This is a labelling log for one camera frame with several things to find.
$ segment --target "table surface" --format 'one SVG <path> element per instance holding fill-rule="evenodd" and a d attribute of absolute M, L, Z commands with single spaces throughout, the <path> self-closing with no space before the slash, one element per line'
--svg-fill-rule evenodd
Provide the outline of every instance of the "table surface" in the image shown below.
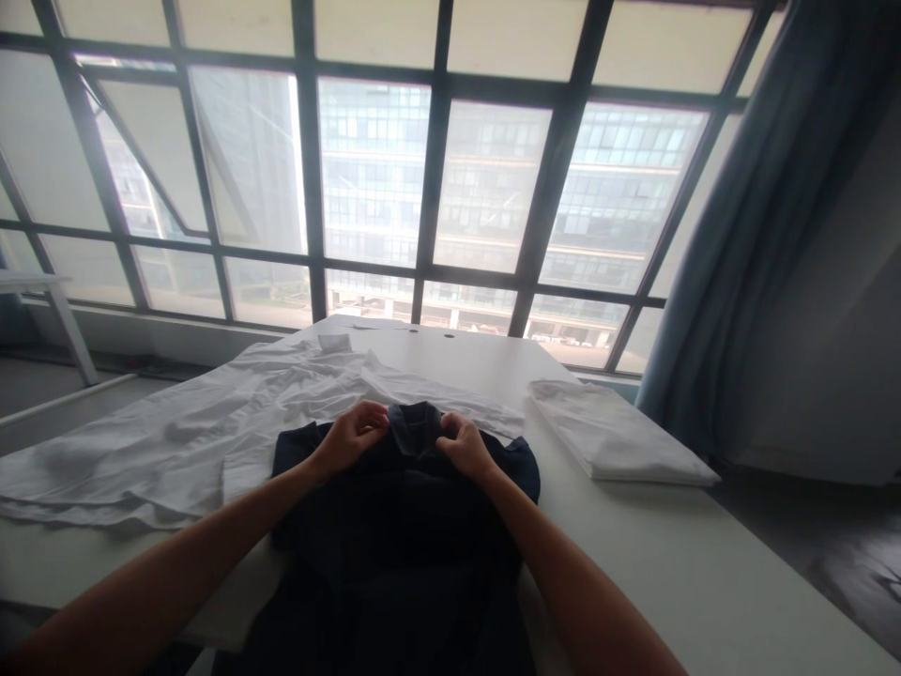
<path fill-rule="evenodd" d="M 522 409 L 524 436 L 542 474 L 540 507 L 625 592 L 689 673 L 901 673 L 872 638 L 702 490 L 592 482 L 527 400 L 531 380 L 574 380 L 538 344 L 417 329 L 356 330 L 325 321 L 302 336 L 350 333 L 356 350 L 371 349 L 389 366 Z M 24 607 L 59 608 L 166 537 L 123 538 L 103 530 L 0 519 L 0 598 Z M 236 649 L 283 566 L 262 542 L 184 638 Z M 568 672 L 527 572 L 520 588 L 539 673 Z"/>

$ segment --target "window frame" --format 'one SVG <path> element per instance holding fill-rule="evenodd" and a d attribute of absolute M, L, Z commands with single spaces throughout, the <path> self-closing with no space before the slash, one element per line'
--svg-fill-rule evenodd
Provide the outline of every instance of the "window frame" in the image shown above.
<path fill-rule="evenodd" d="M 0 49 L 47 54 L 55 66 L 69 111 L 75 121 L 85 156 L 97 186 L 110 230 L 95 231 L 34 222 L 16 188 L 6 160 L 0 153 L 0 183 L 6 190 L 18 220 L 0 220 L 0 229 L 24 232 L 45 272 L 53 273 L 53 263 L 44 249 L 40 235 L 62 235 L 112 242 L 126 274 L 135 300 L 134 312 L 141 315 L 168 316 L 251 329 L 293 332 L 286 327 L 253 324 L 235 319 L 233 294 L 229 286 L 224 260 L 244 258 L 255 261 L 303 266 L 310 275 L 313 322 L 327 315 L 327 270 L 372 273 L 413 280 L 412 322 L 419 324 L 426 282 L 482 286 L 514 291 L 509 335 L 522 337 L 526 330 L 532 301 L 536 294 L 564 299 L 597 300 L 628 306 L 616 342 L 603 369 L 574 367 L 578 371 L 640 377 L 618 370 L 619 359 L 629 342 L 635 322 L 643 308 L 664 308 L 666 300 L 651 295 L 657 272 L 676 234 L 685 209 L 695 192 L 701 172 L 707 164 L 713 145 L 726 118 L 744 110 L 748 99 L 738 95 L 745 73 L 774 10 L 785 3 L 777 0 L 714 0 L 714 5 L 753 8 L 751 21 L 730 66 L 722 90 L 717 94 L 640 89 L 592 83 L 594 70 L 603 44 L 603 35 L 614 0 L 589 0 L 588 9 L 568 82 L 522 80 L 509 77 L 474 75 L 448 71 L 453 0 L 440 0 L 435 41 L 435 62 L 431 69 L 413 69 L 319 60 L 314 46 L 314 0 L 294 0 L 294 56 L 232 54 L 189 48 L 182 38 L 176 0 L 161 0 L 171 46 L 154 47 L 111 41 L 68 38 L 53 0 L 33 0 L 42 36 L 0 32 Z M 171 64 L 171 69 L 121 68 L 102 65 L 100 59 L 84 59 L 84 54 L 113 60 L 155 61 Z M 223 244 L 207 179 L 205 155 L 194 110 L 194 94 L 189 81 L 191 66 L 223 66 L 291 73 L 297 78 L 299 102 L 300 164 L 307 227 L 307 253 L 285 253 L 249 249 Z M 431 87 L 431 106 L 426 137 L 426 159 L 420 206 L 419 244 L 414 268 L 340 260 L 325 257 L 323 177 L 319 134 L 319 78 L 346 78 L 380 83 L 427 85 Z M 179 241 L 134 236 L 129 232 L 120 205 L 111 170 L 106 161 L 99 132 L 94 121 L 90 94 L 84 82 L 113 79 L 137 84 L 168 84 L 178 88 L 184 107 L 191 141 L 191 152 L 200 182 L 201 198 L 206 214 L 208 241 Z M 465 269 L 437 265 L 435 232 L 445 165 L 448 123 L 453 100 L 479 103 L 518 105 L 552 110 L 550 127 L 544 145 L 538 178 L 532 196 L 515 272 Z M 539 276 L 557 218 L 563 184 L 570 167 L 576 136 L 588 102 L 636 104 L 666 109 L 704 112 L 708 122 L 701 132 L 695 154 L 674 196 L 672 208 L 664 221 L 661 234 L 648 258 L 648 263 L 634 293 L 591 290 L 563 285 L 541 284 Z M 150 308 L 145 282 L 135 260 L 132 246 L 158 247 L 184 252 L 211 254 L 216 266 L 224 319 L 197 317 Z M 104 303 L 74 300 L 73 305 L 115 307 Z"/>

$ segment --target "curtain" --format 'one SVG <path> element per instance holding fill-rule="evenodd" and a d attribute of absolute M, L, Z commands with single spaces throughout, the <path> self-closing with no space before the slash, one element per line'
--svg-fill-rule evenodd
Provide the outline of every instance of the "curtain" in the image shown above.
<path fill-rule="evenodd" d="M 793 0 L 666 304 L 635 405 L 721 454 L 755 330 L 893 96 L 901 5 Z"/>

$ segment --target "folded shirt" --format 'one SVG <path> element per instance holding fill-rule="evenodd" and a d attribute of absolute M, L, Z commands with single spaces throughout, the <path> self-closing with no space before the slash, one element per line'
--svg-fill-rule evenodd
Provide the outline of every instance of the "folded shirt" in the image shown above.
<path fill-rule="evenodd" d="M 592 479 L 713 485 L 720 477 L 616 392 L 535 380 L 535 406 Z"/>

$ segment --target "window pane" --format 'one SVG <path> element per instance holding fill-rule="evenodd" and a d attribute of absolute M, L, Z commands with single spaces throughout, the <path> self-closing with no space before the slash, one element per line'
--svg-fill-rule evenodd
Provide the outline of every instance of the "window pane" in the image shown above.
<path fill-rule="evenodd" d="M 205 232 L 204 203 L 178 89 L 120 82 L 103 82 L 100 87 L 182 222 L 190 230 Z"/>
<path fill-rule="evenodd" d="M 41 35 L 31 0 L 3 0 L 0 3 L 0 31 Z"/>
<path fill-rule="evenodd" d="M 719 92 L 751 14 L 749 8 L 617 0 L 594 83 Z"/>
<path fill-rule="evenodd" d="M 154 310 L 225 319 L 213 257 L 156 247 L 133 247 L 147 300 Z"/>
<path fill-rule="evenodd" d="M 0 148 L 31 217 L 109 230 L 50 57 L 0 50 L 0 92 Z"/>
<path fill-rule="evenodd" d="M 66 296 L 113 305 L 134 305 L 129 283 L 112 242 L 41 235 L 56 274 L 70 277 Z"/>
<path fill-rule="evenodd" d="M 663 321 L 664 311 L 658 308 L 642 308 L 626 349 L 617 364 L 617 371 L 623 373 L 643 374 L 648 366 L 650 349 L 657 340 L 657 332 L 660 330 L 660 322 Z"/>
<path fill-rule="evenodd" d="M 587 0 L 456 0 L 448 69 L 567 81 Z"/>
<path fill-rule="evenodd" d="M 438 0 L 316 0 L 315 19 L 316 56 L 325 61 L 435 63 Z"/>
<path fill-rule="evenodd" d="M 198 67 L 191 85 L 222 242 L 305 254 L 294 75 Z"/>
<path fill-rule="evenodd" d="M 38 257 L 28 242 L 28 236 L 17 230 L 0 230 L 0 254 L 3 264 L 0 268 L 17 272 L 42 272 Z"/>
<path fill-rule="evenodd" d="M 178 14 L 189 47 L 294 55 L 291 0 L 178 0 Z"/>
<path fill-rule="evenodd" d="M 673 282 L 676 280 L 676 273 L 679 271 L 679 266 L 682 263 L 682 257 L 685 256 L 688 243 L 692 240 L 692 235 L 695 234 L 697 222 L 700 220 L 701 214 L 704 213 L 704 207 L 707 206 L 707 201 L 710 199 L 710 193 L 713 192 L 716 179 L 723 169 L 723 164 L 729 155 L 732 142 L 735 141 L 735 135 L 739 131 L 740 123 L 741 115 L 730 115 L 723 123 L 720 135 L 713 145 L 710 157 L 707 159 L 707 165 L 704 167 L 704 171 L 701 172 L 701 178 L 697 181 L 692 199 L 689 201 L 688 207 L 685 208 L 685 213 L 682 215 L 676 235 L 670 242 L 664 262 L 657 272 L 656 279 L 654 279 L 650 294 L 656 298 L 669 297 L 669 293 L 673 288 Z"/>
<path fill-rule="evenodd" d="M 739 96 L 751 96 L 751 92 L 754 91 L 757 79 L 760 77 L 760 71 L 763 70 L 763 65 L 767 62 L 767 56 L 770 55 L 776 38 L 779 37 L 779 31 L 782 30 L 782 23 L 785 19 L 786 12 L 784 9 L 778 9 L 770 16 L 767 27 L 763 31 L 763 35 L 760 36 L 760 42 L 757 44 L 754 58 L 751 59 L 748 70 L 744 73 L 744 80 L 741 81 L 741 86 L 739 87 Z"/>
<path fill-rule="evenodd" d="M 405 277 L 326 270 L 328 313 L 399 319 L 413 313 L 413 280 Z"/>
<path fill-rule="evenodd" d="M 53 0 L 69 38 L 169 46 L 160 0 Z"/>
<path fill-rule="evenodd" d="M 100 110 L 95 120 L 129 232 L 137 237 L 208 242 L 181 231 L 110 117 Z"/>
<path fill-rule="evenodd" d="M 514 272 L 551 112 L 450 105 L 435 262 Z"/>
<path fill-rule="evenodd" d="M 313 323 L 310 271 L 302 266 L 226 258 L 235 319 L 306 329 Z"/>
<path fill-rule="evenodd" d="M 589 103 L 542 283 L 634 292 L 706 124 L 706 113 Z"/>
<path fill-rule="evenodd" d="M 563 364 L 604 368 L 629 308 L 536 294 L 528 315 L 526 338 Z"/>
<path fill-rule="evenodd" d="M 426 282 L 422 296 L 422 323 L 474 333 L 507 335 L 515 302 L 515 291 Z"/>
<path fill-rule="evenodd" d="M 326 256 L 412 268 L 431 89 L 320 78 Z"/>
<path fill-rule="evenodd" d="M 9 201 L 9 195 L 7 195 L 2 185 L 0 185 L 0 219 L 6 219 L 7 221 L 19 220 L 16 210 L 12 207 L 12 202 Z"/>

